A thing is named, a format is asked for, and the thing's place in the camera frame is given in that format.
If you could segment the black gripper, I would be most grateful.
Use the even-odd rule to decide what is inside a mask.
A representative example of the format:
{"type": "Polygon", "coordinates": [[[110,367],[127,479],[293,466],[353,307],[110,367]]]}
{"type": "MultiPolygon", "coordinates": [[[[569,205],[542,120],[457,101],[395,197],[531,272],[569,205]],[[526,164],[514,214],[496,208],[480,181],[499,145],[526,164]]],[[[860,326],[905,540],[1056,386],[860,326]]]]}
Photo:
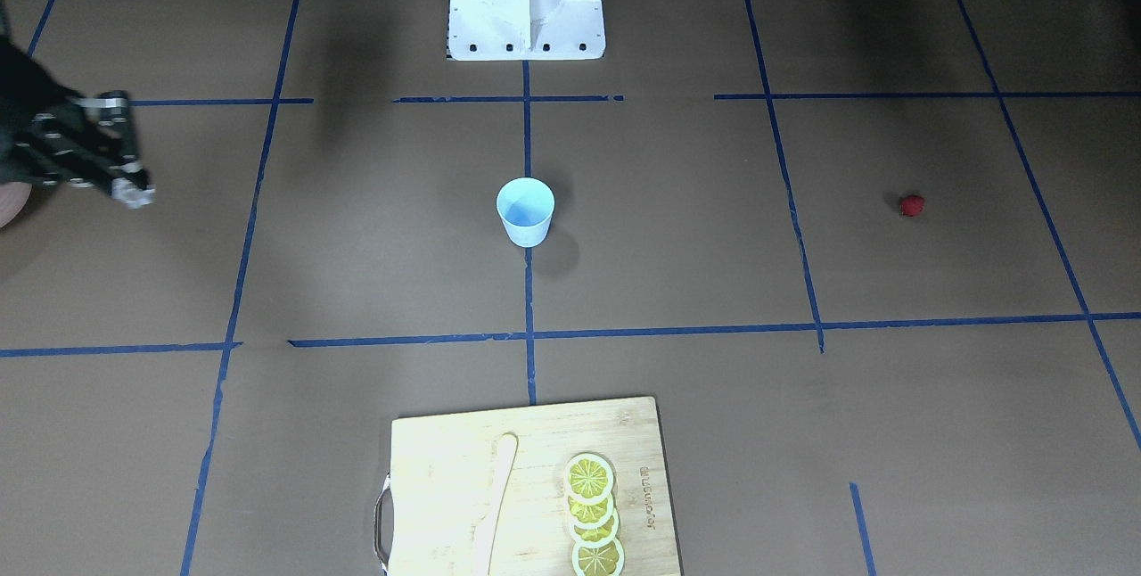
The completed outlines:
{"type": "Polygon", "coordinates": [[[5,34],[1,133],[3,185],[24,181],[94,187],[129,208],[154,201],[155,186],[140,162],[129,95],[110,91],[83,96],[62,86],[5,34]],[[80,117],[37,117],[41,111],[66,103],[80,109],[80,117]]]}

